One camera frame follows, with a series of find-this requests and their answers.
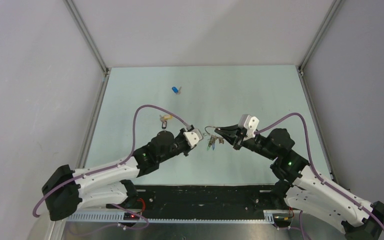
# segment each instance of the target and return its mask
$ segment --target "wall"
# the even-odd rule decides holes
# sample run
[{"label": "wall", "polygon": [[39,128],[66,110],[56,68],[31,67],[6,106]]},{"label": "wall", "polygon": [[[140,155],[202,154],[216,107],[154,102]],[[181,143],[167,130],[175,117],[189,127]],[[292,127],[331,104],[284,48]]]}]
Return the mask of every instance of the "wall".
[{"label": "wall", "polygon": [[78,160],[101,81],[62,0],[0,1],[0,240],[26,239],[42,185]]},{"label": "wall", "polygon": [[304,76],[340,183],[384,202],[384,1],[345,1]]},{"label": "wall", "polygon": [[298,65],[333,0],[75,0],[110,67]]}]

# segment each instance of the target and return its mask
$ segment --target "white table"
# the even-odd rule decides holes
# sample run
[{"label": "white table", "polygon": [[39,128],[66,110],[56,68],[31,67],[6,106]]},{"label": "white table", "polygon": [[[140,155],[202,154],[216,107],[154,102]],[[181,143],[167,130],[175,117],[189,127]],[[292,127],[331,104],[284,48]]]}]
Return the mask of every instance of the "white table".
[{"label": "white table", "polygon": [[[177,95],[172,87],[181,87]],[[242,114],[259,118],[262,129],[288,113],[301,113],[308,126],[311,153],[318,171],[329,175],[311,113],[295,66],[187,66],[112,68],[97,120],[86,167],[115,161],[129,154],[135,110],[144,104],[165,108],[204,132],[204,127],[231,126]],[[136,148],[161,131],[164,113],[144,108],[136,124]],[[176,119],[167,129],[175,136],[184,126]],[[298,117],[278,125],[295,141],[293,149],[308,159],[304,129]],[[142,185],[251,185],[278,181],[271,160],[245,148],[216,144],[207,151],[207,139],[188,157],[169,159],[159,170],[134,179]]]}]

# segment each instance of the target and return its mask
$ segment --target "robotic arm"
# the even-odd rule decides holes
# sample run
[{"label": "robotic arm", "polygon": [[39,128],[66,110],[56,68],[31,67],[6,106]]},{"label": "robotic arm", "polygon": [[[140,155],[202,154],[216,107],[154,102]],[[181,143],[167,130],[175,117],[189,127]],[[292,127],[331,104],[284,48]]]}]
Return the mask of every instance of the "robotic arm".
[{"label": "robotic arm", "polygon": [[[283,198],[291,208],[300,209],[334,226],[345,234],[348,240],[377,240],[382,232],[381,226],[368,213],[365,207],[384,224],[384,204],[364,200],[323,176],[315,176],[308,160],[292,150],[295,142],[288,131],[276,128],[268,137],[256,135],[259,120],[245,114],[239,124],[216,127],[235,150],[242,147],[273,160],[270,166],[279,179],[272,193]],[[354,199],[359,206],[350,202],[330,186],[339,189]]]},{"label": "robotic arm", "polygon": [[42,187],[43,195],[67,180],[75,180],[45,200],[51,221],[64,219],[82,208],[128,203],[136,193],[135,186],[128,179],[152,173],[160,163],[182,153],[188,156],[202,139],[199,129],[193,126],[188,130],[181,129],[176,137],[164,130],[148,144],[136,149],[125,164],[119,164],[121,161],[117,160],[93,168],[74,170],[68,165],[60,166]]}]

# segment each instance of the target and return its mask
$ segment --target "bunch of keys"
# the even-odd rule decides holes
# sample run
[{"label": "bunch of keys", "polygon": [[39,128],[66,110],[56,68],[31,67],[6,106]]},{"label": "bunch of keys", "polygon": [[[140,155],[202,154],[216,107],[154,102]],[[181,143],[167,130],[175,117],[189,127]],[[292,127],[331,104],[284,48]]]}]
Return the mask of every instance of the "bunch of keys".
[{"label": "bunch of keys", "polygon": [[214,150],[216,148],[216,141],[218,140],[218,143],[219,144],[225,144],[225,140],[222,138],[222,137],[218,137],[218,136],[214,136],[214,135],[210,135],[211,137],[209,138],[208,140],[208,146],[206,147],[206,150],[210,150],[210,148],[212,148],[212,150]]}]

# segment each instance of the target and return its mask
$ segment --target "perforated metal strip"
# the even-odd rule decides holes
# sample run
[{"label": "perforated metal strip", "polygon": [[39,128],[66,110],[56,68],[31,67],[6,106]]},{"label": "perforated metal strip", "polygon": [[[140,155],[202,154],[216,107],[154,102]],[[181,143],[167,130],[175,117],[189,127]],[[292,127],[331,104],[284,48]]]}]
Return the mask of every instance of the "perforated metal strip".
[{"label": "perforated metal strip", "polygon": [[[273,224],[273,214],[264,213],[265,219],[156,219],[149,218],[150,223],[161,224]],[[124,220],[123,211],[78,211],[67,218],[67,222],[105,222],[105,223],[127,223],[132,220]]]}]

